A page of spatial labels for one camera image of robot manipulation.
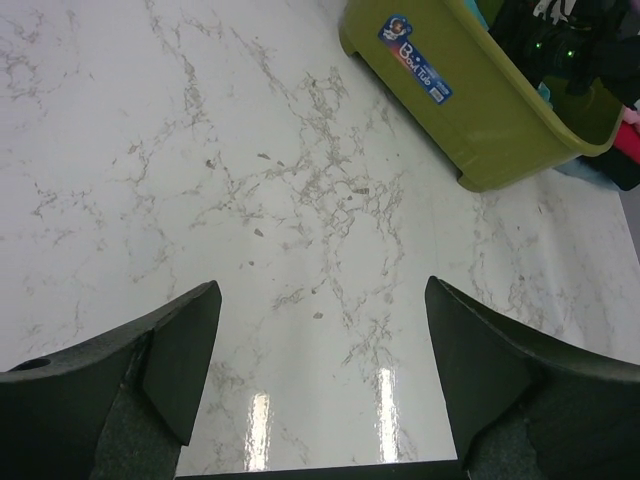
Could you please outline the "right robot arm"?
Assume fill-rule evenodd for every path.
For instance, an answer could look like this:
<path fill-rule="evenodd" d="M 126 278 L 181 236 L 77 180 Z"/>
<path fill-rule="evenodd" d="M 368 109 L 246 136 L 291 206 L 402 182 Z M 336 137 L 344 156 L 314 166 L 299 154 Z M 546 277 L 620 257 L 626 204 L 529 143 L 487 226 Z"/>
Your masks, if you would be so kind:
<path fill-rule="evenodd" d="M 535 87 L 548 77 L 583 96 L 600 81 L 632 108 L 639 100 L 639 35 L 624 23 L 639 17 L 637 1 L 505 1 L 489 34 Z"/>

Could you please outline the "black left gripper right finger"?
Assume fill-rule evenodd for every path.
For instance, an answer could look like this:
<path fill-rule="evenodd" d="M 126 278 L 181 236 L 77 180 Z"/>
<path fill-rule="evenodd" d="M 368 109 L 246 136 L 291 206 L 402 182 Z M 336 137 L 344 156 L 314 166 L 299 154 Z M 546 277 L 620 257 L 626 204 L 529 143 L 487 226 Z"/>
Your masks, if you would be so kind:
<path fill-rule="evenodd" d="M 465 477 L 638 478 L 638 365 L 558 340 L 435 276 L 425 304 Z"/>

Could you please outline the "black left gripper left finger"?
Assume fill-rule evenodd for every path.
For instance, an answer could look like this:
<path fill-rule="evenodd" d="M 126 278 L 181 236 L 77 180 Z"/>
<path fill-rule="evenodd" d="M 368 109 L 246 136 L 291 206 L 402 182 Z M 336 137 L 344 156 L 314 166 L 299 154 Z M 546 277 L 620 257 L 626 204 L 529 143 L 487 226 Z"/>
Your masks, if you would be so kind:
<path fill-rule="evenodd" d="M 203 283 L 2 373 L 2 478 L 174 478 L 192 437 L 221 304 L 218 283 Z"/>

